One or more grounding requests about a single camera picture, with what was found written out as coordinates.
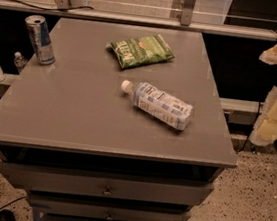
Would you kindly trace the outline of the grey drawer cabinet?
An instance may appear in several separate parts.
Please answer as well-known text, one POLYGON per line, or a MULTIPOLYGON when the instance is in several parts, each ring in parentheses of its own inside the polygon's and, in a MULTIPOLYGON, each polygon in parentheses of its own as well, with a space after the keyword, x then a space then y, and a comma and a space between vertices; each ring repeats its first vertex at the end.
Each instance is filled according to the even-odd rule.
POLYGON ((198 33, 164 30, 174 58, 121 69, 109 42, 144 27, 60 19, 56 61, 31 61, 0 99, 0 172, 45 221, 186 221, 236 164, 198 33), (132 106, 120 85, 148 82, 193 107, 178 132, 132 106), (112 196, 103 196, 109 186, 112 196))

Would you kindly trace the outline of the drawer knob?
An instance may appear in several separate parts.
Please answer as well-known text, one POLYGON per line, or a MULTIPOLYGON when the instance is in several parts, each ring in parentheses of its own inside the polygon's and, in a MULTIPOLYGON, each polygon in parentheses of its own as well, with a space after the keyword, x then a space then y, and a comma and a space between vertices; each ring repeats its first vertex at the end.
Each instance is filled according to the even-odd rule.
POLYGON ((114 220, 112 214, 110 214, 110 213, 108 213, 108 215, 105 217, 105 219, 106 219, 107 221, 113 221, 113 220, 114 220))
POLYGON ((112 196, 112 189, 109 186, 107 186, 105 188, 105 190, 103 190, 102 195, 111 197, 112 196))

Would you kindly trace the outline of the middle drawer knob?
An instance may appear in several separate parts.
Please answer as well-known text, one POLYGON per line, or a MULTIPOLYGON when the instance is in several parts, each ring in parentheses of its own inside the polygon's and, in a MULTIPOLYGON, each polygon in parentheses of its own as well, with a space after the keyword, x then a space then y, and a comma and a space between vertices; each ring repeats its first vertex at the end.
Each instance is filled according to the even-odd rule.
POLYGON ((114 220, 112 214, 110 214, 110 213, 108 213, 108 215, 105 217, 105 219, 106 219, 107 221, 113 221, 113 220, 114 220))

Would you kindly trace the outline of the green jalapeno chip bag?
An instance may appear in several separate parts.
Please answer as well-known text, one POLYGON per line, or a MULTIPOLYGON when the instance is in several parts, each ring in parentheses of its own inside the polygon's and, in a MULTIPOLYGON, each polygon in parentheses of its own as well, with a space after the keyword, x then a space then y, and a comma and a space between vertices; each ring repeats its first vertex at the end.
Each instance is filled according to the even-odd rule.
POLYGON ((124 70, 174 58, 170 46, 160 34, 109 42, 106 48, 113 50, 121 69, 124 70))

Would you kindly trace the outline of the redbull can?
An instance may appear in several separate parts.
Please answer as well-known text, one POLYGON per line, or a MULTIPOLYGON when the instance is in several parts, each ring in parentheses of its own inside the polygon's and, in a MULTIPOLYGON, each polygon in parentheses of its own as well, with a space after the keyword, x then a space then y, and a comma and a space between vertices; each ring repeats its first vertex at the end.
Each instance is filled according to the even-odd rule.
POLYGON ((39 64, 44 66, 54 63, 55 55, 46 18, 38 15, 27 16, 25 24, 39 64))

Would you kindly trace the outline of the metal rail frame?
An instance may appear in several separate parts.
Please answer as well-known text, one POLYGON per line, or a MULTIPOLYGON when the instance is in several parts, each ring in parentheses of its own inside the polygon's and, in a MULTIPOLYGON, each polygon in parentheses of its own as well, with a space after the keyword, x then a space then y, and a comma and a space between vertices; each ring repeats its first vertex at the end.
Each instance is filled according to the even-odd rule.
POLYGON ((0 0, 0 7, 277 39, 277 0, 0 0))

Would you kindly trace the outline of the small clear bottle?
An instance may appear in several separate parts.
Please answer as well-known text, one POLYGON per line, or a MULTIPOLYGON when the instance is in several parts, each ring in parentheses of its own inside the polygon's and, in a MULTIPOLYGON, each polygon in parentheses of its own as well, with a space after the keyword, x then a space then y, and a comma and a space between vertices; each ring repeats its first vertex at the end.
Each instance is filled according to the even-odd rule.
POLYGON ((18 51, 14 54, 14 65, 17 67, 19 73, 24 70, 25 65, 27 65, 28 60, 18 51))

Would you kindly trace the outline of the clear plastic water bottle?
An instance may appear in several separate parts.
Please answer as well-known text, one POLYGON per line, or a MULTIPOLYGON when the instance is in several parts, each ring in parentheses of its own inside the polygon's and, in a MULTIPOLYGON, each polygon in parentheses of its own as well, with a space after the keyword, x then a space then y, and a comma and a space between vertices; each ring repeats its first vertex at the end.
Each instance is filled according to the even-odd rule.
POLYGON ((132 83, 125 80, 120 87, 129 95, 134 106, 178 131, 186 129, 192 114, 192 105, 163 90, 158 90, 149 82, 132 83))

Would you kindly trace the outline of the top drawer knob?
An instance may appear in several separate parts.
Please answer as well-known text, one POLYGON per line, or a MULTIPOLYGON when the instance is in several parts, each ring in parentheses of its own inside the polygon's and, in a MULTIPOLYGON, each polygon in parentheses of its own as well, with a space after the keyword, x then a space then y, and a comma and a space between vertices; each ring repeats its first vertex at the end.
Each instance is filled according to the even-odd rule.
POLYGON ((105 190, 103 190, 102 195, 111 197, 112 196, 112 189, 109 186, 107 186, 105 188, 105 190))

